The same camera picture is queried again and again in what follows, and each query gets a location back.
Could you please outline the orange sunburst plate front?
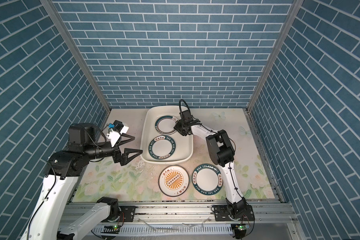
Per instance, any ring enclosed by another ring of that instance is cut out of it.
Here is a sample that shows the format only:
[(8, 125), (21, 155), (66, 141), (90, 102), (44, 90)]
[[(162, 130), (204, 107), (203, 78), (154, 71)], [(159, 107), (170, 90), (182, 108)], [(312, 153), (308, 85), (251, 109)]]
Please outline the orange sunburst plate front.
[(168, 197), (184, 194), (190, 184), (190, 177), (185, 168), (173, 165), (165, 168), (158, 180), (161, 192)]

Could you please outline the aluminium corner frame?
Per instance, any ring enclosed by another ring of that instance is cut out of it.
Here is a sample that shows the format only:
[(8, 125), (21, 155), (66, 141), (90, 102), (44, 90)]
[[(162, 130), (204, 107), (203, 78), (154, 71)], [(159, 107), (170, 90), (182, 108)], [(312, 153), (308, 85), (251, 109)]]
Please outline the aluminium corner frame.
[(261, 93), (261, 90), (267, 81), (270, 71), (276, 61), (276, 58), (287, 38), (287, 35), (292, 27), (292, 24), (293, 24), (295, 18), (297, 17), (297, 14), (298, 14), (303, 2), (304, 2), (303, 0), (293, 1), (293, 4), (287, 14), (286, 21), (281, 28), (280, 34), (278, 35), (278, 38), (275, 42), (272, 52), (267, 60), (267, 64), (264, 67), (262, 75), (259, 78), (259, 81), (255, 87), (254, 93), (248, 103), (248, 106), (247, 106), (248, 113), (250, 113), (255, 106), (256, 100), (258, 99), (258, 97)]
[(108, 101), (106, 100), (104, 94), (102, 93), (98, 83), (96, 82), (87, 63), (85, 62), (82, 54), (80, 53), (80, 50), (78, 49), (74, 39), (72, 38), (71, 34), (69, 33), (69, 30), (66, 27), (63, 19), (61, 18), (60, 14), (58, 13), (53, 1), (40, 0), (40, 2), (43, 5), (43, 7), (46, 10), (49, 17), (51, 18), (52, 22), (56, 26), (58, 32), (60, 33), (65, 44), (67, 45), (68, 49), (72, 53), (73, 57), (77, 61), (80, 69), (86, 76), (89, 84), (92, 86), (93, 90), (95, 91), (97, 97), (99, 98), (99, 100), (102, 103), (103, 107), (105, 108), (106, 112), (109, 114), (111, 112), (111, 107), (110, 107)]

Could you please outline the aluminium corner frame left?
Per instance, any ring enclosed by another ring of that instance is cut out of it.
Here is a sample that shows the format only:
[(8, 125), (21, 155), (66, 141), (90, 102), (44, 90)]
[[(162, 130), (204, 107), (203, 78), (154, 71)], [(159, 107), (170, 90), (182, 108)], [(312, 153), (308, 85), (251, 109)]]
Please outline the aluminium corner frame left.
[(104, 94), (102, 93), (98, 83), (96, 82), (87, 63), (85, 62), (82, 54), (80, 53), (80, 50), (78, 49), (74, 39), (72, 38), (71, 34), (69, 33), (69, 30), (66, 27), (63, 19), (61, 18), (60, 14), (58, 13), (53, 1), (40, 0), (40, 2), (43, 5), (43, 7), (46, 10), (49, 17), (51, 18), (52, 22), (56, 26), (58, 32), (60, 33), (65, 44), (67, 45), (68, 49), (72, 53), (73, 57), (77, 61), (80, 69), (86, 76), (89, 84), (92, 86), (93, 90), (95, 91), (97, 97), (99, 98), (99, 100), (102, 103), (103, 107), (105, 108), (106, 112), (109, 114), (111, 112), (111, 107), (110, 107), (108, 101), (106, 100)]

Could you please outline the white plastic bin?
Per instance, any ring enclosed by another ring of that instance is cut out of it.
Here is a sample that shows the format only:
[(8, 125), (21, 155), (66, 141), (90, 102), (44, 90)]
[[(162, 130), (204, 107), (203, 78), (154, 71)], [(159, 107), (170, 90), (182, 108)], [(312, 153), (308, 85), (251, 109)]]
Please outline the white plastic bin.
[(141, 149), (143, 161), (175, 165), (193, 154), (193, 136), (182, 136), (174, 127), (181, 119), (178, 106), (159, 106), (147, 111), (143, 125)]

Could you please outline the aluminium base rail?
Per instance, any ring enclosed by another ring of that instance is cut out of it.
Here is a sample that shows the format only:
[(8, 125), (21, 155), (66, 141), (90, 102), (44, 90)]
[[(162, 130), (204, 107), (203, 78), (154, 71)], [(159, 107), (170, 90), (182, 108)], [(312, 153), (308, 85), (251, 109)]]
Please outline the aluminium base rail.
[(304, 240), (306, 237), (291, 204), (276, 200), (249, 201), (254, 220), (217, 221), (225, 201), (120, 203), (126, 220), (118, 233), (98, 224), (86, 239), (114, 240), (231, 240), (233, 226), (248, 226), (246, 240)]

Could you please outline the green rim plate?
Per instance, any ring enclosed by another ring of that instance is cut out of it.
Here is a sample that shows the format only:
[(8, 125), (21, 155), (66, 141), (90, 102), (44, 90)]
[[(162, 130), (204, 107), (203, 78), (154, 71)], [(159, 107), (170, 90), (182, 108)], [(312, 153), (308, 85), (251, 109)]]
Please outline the green rim plate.
[(148, 145), (149, 155), (154, 160), (165, 160), (171, 157), (176, 150), (176, 142), (169, 136), (158, 136)]
[(211, 164), (201, 164), (192, 173), (192, 183), (197, 192), (202, 195), (216, 195), (223, 186), (220, 170)]
[(155, 129), (159, 134), (171, 135), (176, 132), (175, 125), (177, 121), (176, 117), (170, 115), (159, 117), (155, 122)]

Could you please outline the aluminium corner frame right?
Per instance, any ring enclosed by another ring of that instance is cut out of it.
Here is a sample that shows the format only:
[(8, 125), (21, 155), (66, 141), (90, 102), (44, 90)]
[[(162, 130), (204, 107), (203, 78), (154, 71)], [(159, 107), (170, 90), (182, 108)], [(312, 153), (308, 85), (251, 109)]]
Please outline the aluminium corner frame right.
[(298, 14), (303, 2), (304, 2), (303, 0), (293, 1), (293, 4), (287, 14), (286, 21), (281, 28), (280, 34), (278, 35), (278, 38), (275, 42), (272, 52), (267, 60), (267, 64), (264, 67), (262, 75), (259, 78), (259, 81), (255, 87), (254, 93), (248, 103), (248, 106), (247, 106), (248, 113), (250, 113), (255, 106), (256, 100), (258, 99), (258, 97), (261, 93), (261, 90), (267, 81), (270, 71), (276, 61), (276, 58), (287, 38), (287, 35), (292, 27), (292, 24), (293, 24), (295, 18), (297, 17), (297, 14)]

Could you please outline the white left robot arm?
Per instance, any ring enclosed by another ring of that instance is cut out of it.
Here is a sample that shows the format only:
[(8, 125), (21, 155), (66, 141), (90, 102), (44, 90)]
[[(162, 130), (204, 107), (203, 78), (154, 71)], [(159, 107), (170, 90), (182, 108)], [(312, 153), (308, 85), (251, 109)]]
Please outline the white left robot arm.
[(66, 147), (47, 161), (40, 196), (21, 237), (23, 240), (81, 240), (103, 221), (117, 224), (124, 220), (119, 201), (101, 197), (79, 219), (59, 228), (66, 204), (90, 162), (112, 157), (115, 164), (125, 166), (142, 154), (138, 149), (120, 150), (121, 145), (135, 139), (127, 134), (128, 129), (125, 123), (114, 121), (107, 134), (101, 133), (104, 142), (97, 143), (96, 132), (101, 129), (96, 125), (81, 123), (69, 127)]

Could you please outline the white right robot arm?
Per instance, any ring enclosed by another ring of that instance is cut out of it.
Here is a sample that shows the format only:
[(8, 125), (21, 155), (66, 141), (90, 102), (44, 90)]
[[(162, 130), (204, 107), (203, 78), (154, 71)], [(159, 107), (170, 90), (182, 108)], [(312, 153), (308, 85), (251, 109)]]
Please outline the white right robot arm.
[(180, 119), (174, 129), (182, 136), (195, 135), (205, 139), (209, 156), (222, 174), (226, 190), (227, 211), (233, 220), (255, 221), (252, 206), (242, 194), (234, 169), (235, 150), (231, 139), (224, 130), (210, 130), (198, 119)]

